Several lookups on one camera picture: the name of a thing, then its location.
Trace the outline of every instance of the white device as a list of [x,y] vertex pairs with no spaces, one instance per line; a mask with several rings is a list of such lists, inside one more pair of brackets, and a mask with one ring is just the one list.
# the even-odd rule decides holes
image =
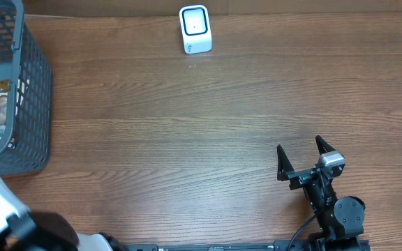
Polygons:
[[187,54],[208,52],[212,49],[209,13],[202,5],[187,6],[179,11],[184,51]]

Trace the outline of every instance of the wooden table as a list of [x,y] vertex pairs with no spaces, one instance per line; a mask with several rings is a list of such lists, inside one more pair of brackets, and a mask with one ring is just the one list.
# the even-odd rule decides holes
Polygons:
[[402,13],[216,16],[193,56],[178,17],[28,27],[54,71],[50,163],[6,178],[30,207],[125,243],[287,239],[312,212],[276,180],[276,146],[306,169],[322,135],[364,238],[402,250]]

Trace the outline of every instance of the barcode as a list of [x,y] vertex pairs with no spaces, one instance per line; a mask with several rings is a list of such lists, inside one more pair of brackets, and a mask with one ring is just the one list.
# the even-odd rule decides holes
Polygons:
[[6,126],[5,125],[0,125],[0,140],[3,137],[5,130],[6,130]]

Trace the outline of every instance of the basket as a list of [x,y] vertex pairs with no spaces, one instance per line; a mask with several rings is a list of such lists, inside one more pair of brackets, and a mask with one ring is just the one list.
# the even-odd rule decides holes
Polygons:
[[39,171],[50,154],[52,72],[24,23],[21,0],[0,0],[0,81],[7,79],[0,175]]

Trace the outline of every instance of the wooden tabletop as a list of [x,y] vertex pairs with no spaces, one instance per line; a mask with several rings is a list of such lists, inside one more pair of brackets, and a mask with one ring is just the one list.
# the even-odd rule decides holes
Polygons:
[[312,211],[276,180],[276,146],[306,169],[322,135],[363,237],[402,250],[402,13],[215,16],[191,56],[178,17],[28,27],[54,72],[50,163],[6,178],[30,207],[125,243],[289,239]]

